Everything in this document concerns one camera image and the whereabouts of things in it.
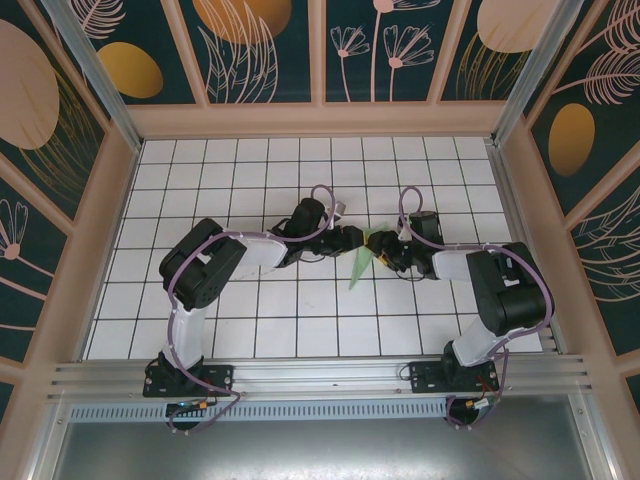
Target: green triangular object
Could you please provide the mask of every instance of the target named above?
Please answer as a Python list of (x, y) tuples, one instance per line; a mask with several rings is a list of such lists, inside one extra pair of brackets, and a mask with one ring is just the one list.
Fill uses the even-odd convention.
[[(386, 223), (378, 225), (375, 228), (364, 228), (362, 230), (364, 232), (364, 243), (367, 243), (369, 235), (371, 235), (372, 233), (380, 232), (382, 230), (387, 230)], [(367, 247), (363, 245), (356, 250), (356, 259), (353, 262), (353, 270), (351, 270), (351, 282), (349, 283), (349, 290), (351, 290), (358, 282), (358, 280), (362, 278), (362, 275), (367, 270), (367, 267), (371, 265), (371, 260), (373, 260), (373, 252)]]

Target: dark green wallpaper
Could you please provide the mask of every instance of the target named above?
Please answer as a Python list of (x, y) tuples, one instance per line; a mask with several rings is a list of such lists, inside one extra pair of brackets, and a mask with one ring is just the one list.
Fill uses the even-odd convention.
[(640, 140), (640, 17), (629, 8), (640, 11), (607, 5), (531, 130), (565, 214)]
[(396, 2), (382, 12), (372, 2), (328, 0), (327, 102), (370, 102), (372, 90), (379, 102), (426, 100), (451, 5)]
[(614, 350), (640, 348), (640, 169), (571, 235)]
[(640, 375), (627, 377), (627, 385), (629, 386), (629, 391), (631, 391), (631, 396), (636, 404), (638, 413), (640, 413)]
[(4, 97), (12, 120), (0, 154), (73, 219), (104, 131), (16, 0), (0, 8), (0, 34), (20, 52), (0, 54), (4, 88), (15, 89)]
[(544, 73), (543, 77), (540, 79), (540, 82), (538, 83), (538, 86), (536, 87), (535, 91), (533, 92), (533, 95), (531, 95), (531, 98), (529, 99), (529, 102), (524, 107), (524, 115), (525, 115), (525, 117), (529, 116), (529, 112), (531, 111), (533, 106), (536, 104), (536, 101), (538, 100), (538, 97), (540, 96), (540, 94), (542, 93), (542, 90), (546, 86), (547, 79), (549, 78), (549, 76), (551, 76), (551, 73), (558, 66), (558, 62), (560, 62), (560, 59), (564, 55), (564, 52), (567, 50), (567, 47), (571, 43), (571, 40), (573, 40), (573, 37), (575, 36), (576, 31), (580, 28), (580, 24), (582, 24), (582, 21), (584, 20), (584, 17), (587, 15), (587, 13), (589, 13), (589, 9), (591, 8), (592, 5), (593, 5), (593, 0), (584, 0), (584, 3), (582, 4), (582, 7), (580, 8), (580, 13), (576, 17), (576, 20), (573, 22), (573, 25), (571, 26), (571, 29), (569, 30), (569, 33), (564, 38), (564, 41), (562, 42), (562, 45), (560, 45), (560, 48), (558, 49), (558, 51), (556, 52), (555, 57), (553, 58), (553, 61), (551, 62), (551, 64), (547, 68), (547, 71)]
[(70, 5), (126, 104), (194, 103), (160, 0)]
[(9, 399), (13, 392), (13, 385), (9, 383), (0, 382), (0, 425), (2, 425), (2, 419), (4, 418), (4, 412), (9, 405)]
[(67, 237), (0, 180), (0, 356), (22, 362)]
[(306, 0), (251, 0), (249, 14), (238, 0), (180, 7), (211, 103), (311, 101)]

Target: purple cable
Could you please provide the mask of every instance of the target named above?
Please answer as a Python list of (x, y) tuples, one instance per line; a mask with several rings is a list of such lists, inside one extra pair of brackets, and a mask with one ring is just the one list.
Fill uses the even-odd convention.
[[(326, 185), (316, 185), (315, 187), (313, 187), (313, 189), (311, 190), (311, 197), (313, 198), (313, 194), (315, 193), (315, 191), (318, 188), (323, 188), (324, 190), (326, 190), (329, 193), (329, 196), (331, 197), (331, 210), (329, 212), (329, 219), (332, 219), (336, 213), (336, 198), (333, 194), (333, 192), (331, 191), (331, 189), (329, 187), (327, 187)], [(194, 428), (192, 428), (191, 430), (187, 430), (185, 431), (185, 435), (188, 435), (189, 432), (191, 433), (197, 433), (199, 431), (204, 430), (205, 428), (209, 427), (211, 424), (213, 424), (216, 420), (218, 420), (221, 416), (223, 416), (229, 409), (231, 409), (232, 407), (234, 407), (241, 398), (241, 394), (233, 391), (233, 390), (226, 390), (224, 388), (220, 388), (220, 387), (216, 387), (214, 385), (210, 385), (208, 383), (203, 382), (202, 380), (200, 380), (199, 378), (197, 378), (196, 376), (192, 375), (183, 365), (182, 361), (180, 360), (180, 358), (178, 357), (178, 354), (176, 352), (176, 347), (174, 345), (173, 342), (173, 325), (175, 323), (175, 319), (176, 319), (176, 313), (178, 313), (178, 300), (176, 299), (175, 295), (174, 295), (174, 290), (176, 288), (176, 284), (178, 283), (178, 279), (180, 278), (180, 276), (184, 273), (184, 271), (187, 269), (187, 267), (191, 264), (191, 262), (193, 262), (193, 260), (200, 255), (204, 250), (207, 249), (207, 247), (209, 247), (211, 244), (213, 244), (214, 242), (217, 242), (218, 240), (222, 239), (222, 238), (226, 238), (226, 237), (238, 237), (238, 238), (242, 238), (242, 237), (249, 237), (249, 238), (275, 238), (281, 242), (288, 242), (288, 243), (297, 243), (297, 242), (304, 242), (307, 240), (311, 240), (312, 238), (317, 237), (318, 235), (320, 235), (322, 232), (324, 232), (327, 228), (329, 228), (330, 225), (330, 220), (327, 220), (324, 225), (322, 225), (322, 227), (320, 227), (318, 230), (316, 230), (315, 232), (309, 234), (309, 235), (305, 235), (304, 237), (300, 237), (300, 238), (287, 238), (287, 237), (278, 237), (277, 235), (273, 235), (271, 233), (262, 233), (262, 232), (222, 232), (219, 233), (217, 235), (214, 235), (212, 237), (210, 237), (208, 240), (206, 240), (202, 245), (200, 245), (198, 248), (196, 248), (186, 259), (184, 262), (182, 262), (182, 264), (178, 267), (178, 269), (176, 270), (176, 273), (173, 275), (173, 277), (171, 277), (171, 281), (169, 282), (169, 288), (167, 288), (167, 294), (169, 295), (169, 301), (171, 302), (171, 314), (169, 315), (169, 325), (167, 326), (167, 340), (169, 343), (169, 351), (171, 352), (171, 355), (173, 356), (173, 360), (176, 363), (176, 366), (178, 367), (178, 370), (180, 370), (180, 372), (187, 377), (189, 380), (191, 380), (192, 382), (194, 382), (197, 385), (200, 385), (201, 387), (206, 388), (208, 391), (210, 392), (217, 392), (217, 393), (223, 393), (223, 394), (231, 394), (233, 396), (235, 396), (236, 398), (226, 407), (224, 407), (222, 410), (220, 410), (213, 418), (211, 418), (210, 420), (207, 420), (204, 423), (199, 423), (198, 425), (196, 425)], [(178, 430), (176, 429), (173, 420), (175, 419), (175, 417), (181, 413), (181, 410), (176, 410), (170, 417), (169, 417), (169, 427), (171, 428), (171, 430), (175, 433)]]
[(415, 231), (413, 231), (413, 229), (409, 225), (409, 222), (405, 218), (403, 201), (404, 201), (404, 196), (407, 194), (407, 192), (409, 190), (413, 190), (414, 192), (416, 192), (418, 194), (418, 197), (420, 199), (420, 206), (418, 207), (418, 211), (422, 207), (422, 193), (420, 193), (420, 190), (418, 190), (416, 187), (409, 186), (409, 187), (406, 187), (402, 191), (402, 193), (400, 194), (400, 200), (398, 201), (398, 210), (400, 211), (400, 221), (402, 222), (402, 226), (405, 229), (407, 229), (407, 231), (410, 232), (411, 235), (416, 240), (424, 243), (425, 245), (427, 245), (427, 246), (429, 246), (431, 248), (435, 248), (437, 250), (495, 250), (497, 252), (500, 252), (500, 253), (506, 255), (507, 257), (515, 260), (517, 263), (519, 263), (522, 266), (522, 268), (524, 268), (527, 271), (527, 273), (529, 275), (531, 275), (533, 280), (538, 284), (538, 287), (542, 291), (542, 296), (544, 297), (544, 303), (545, 303), (545, 306), (546, 306), (545, 316), (544, 316), (543, 320), (533, 328), (524, 330), (522, 332), (516, 332), (511, 336), (509, 336), (507, 334), (507, 336), (505, 338), (500, 340), (489, 351), (489, 353), (487, 354), (487, 357), (489, 357), (489, 358), (493, 357), (500, 348), (505, 346), (512, 339), (518, 338), (518, 337), (523, 337), (525, 335), (529, 335), (529, 334), (532, 334), (532, 333), (539, 332), (540, 330), (542, 330), (543, 328), (546, 328), (549, 325), (549, 323), (551, 322), (551, 315), (553, 314), (553, 303), (552, 303), (552, 300), (551, 300), (551, 292), (549, 291), (549, 287), (547, 287), (546, 283), (544, 283), (544, 280), (542, 279), (540, 274), (538, 274), (538, 272), (536, 272), (535, 269), (531, 265), (529, 265), (519, 255), (513, 253), (510, 250), (507, 250), (504, 247), (501, 247), (500, 245), (492, 245), (490, 243), (486, 243), (484, 245), (440, 245), (440, 244), (433, 243), (433, 242), (430, 242), (429, 240), (426, 240), (426, 239), (422, 238)]

